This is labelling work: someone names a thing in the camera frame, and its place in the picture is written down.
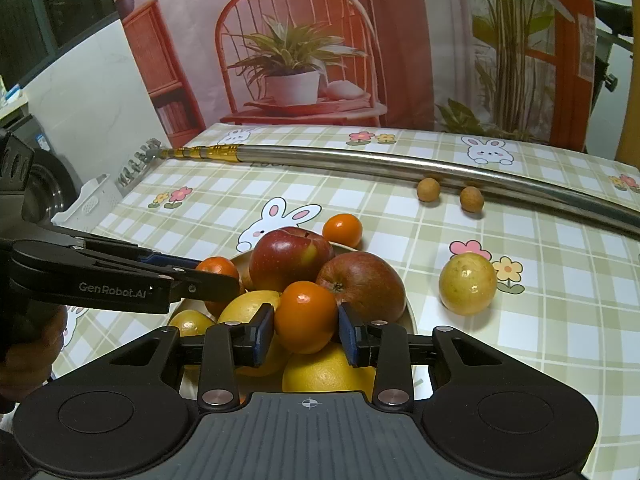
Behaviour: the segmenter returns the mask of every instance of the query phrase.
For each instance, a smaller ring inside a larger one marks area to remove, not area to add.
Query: human hand
[[[62,350],[66,308],[60,306],[38,341],[11,346],[0,363],[0,396],[22,402],[51,375],[51,365]]]

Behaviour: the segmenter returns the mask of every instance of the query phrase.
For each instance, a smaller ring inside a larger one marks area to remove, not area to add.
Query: yellow lemon
[[[475,253],[457,254],[440,273],[440,299],[460,316],[472,316],[486,309],[495,296],[494,266]]]
[[[175,326],[180,331],[180,336],[203,335],[207,328],[213,325],[211,318],[201,314],[197,310],[183,310],[172,317],[169,326]]]
[[[225,321],[240,321],[248,323],[263,303],[271,303],[274,309],[280,306],[280,293],[274,290],[254,290],[241,294],[229,303],[218,317],[218,323]],[[278,336],[273,334],[271,345],[267,352],[267,357],[262,366],[258,368],[240,367],[236,372],[251,377],[264,377],[271,375],[280,370],[287,359],[290,352],[286,351],[280,342]]]
[[[361,391],[371,400],[376,369],[353,368],[342,346],[329,343],[315,354],[293,354],[282,375],[283,392]]]

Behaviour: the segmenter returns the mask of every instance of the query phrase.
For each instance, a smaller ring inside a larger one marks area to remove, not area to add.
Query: white plastic basket
[[[51,219],[54,225],[90,232],[122,200],[118,187],[102,174],[89,180],[82,186],[80,196],[73,205],[62,213],[56,213]]]

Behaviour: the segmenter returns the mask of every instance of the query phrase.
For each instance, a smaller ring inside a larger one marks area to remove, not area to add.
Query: red apple
[[[402,279],[375,254],[339,254],[322,266],[316,283],[332,291],[338,305],[350,303],[365,322],[395,323],[404,312]]]
[[[321,235],[299,227],[283,227],[265,234],[249,260],[255,290],[283,292],[293,282],[314,282],[334,257],[334,248]]]

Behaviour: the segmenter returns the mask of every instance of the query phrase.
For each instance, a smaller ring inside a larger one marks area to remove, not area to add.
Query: dark window
[[[25,85],[47,65],[117,19],[113,0],[0,0],[0,75]]]

